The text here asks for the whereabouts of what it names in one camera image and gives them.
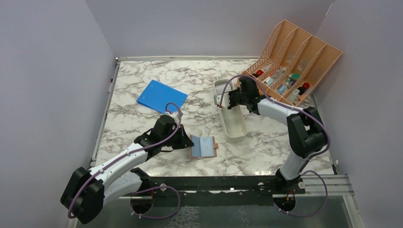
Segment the tan leather card holder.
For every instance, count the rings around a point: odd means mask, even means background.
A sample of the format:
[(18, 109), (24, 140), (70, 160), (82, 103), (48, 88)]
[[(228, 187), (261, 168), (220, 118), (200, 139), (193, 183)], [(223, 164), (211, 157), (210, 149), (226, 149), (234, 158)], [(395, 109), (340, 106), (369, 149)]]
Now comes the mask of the tan leather card holder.
[(194, 146), (191, 147), (190, 157), (192, 159), (204, 159), (217, 157), (218, 144), (214, 136), (191, 135)]

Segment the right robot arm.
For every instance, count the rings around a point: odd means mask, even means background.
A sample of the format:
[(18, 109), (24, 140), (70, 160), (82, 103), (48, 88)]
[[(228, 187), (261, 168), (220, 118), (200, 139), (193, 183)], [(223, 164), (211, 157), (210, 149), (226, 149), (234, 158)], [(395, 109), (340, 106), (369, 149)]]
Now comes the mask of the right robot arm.
[(220, 109), (232, 109), (243, 105), (250, 113), (270, 117), (288, 128), (291, 153), (285, 163), (276, 171), (273, 185), (280, 193), (293, 188), (301, 171), (309, 161), (325, 153), (330, 147), (330, 137), (316, 108), (301, 109), (284, 104), (263, 90), (253, 76), (238, 75), (239, 87), (224, 91), (217, 102)]

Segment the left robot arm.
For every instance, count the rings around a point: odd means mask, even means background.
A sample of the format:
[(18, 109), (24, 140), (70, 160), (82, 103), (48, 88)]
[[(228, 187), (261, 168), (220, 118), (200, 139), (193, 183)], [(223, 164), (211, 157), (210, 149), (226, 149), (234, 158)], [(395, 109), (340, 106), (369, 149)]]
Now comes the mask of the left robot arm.
[(159, 154), (163, 147), (189, 147), (181, 125), (182, 113), (163, 114), (154, 127), (138, 136), (124, 151), (111, 160), (91, 169), (76, 169), (60, 202), (68, 209), (70, 219), (84, 224), (92, 221), (103, 206), (119, 197), (136, 193), (144, 195), (149, 190), (147, 174), (130, 170)]

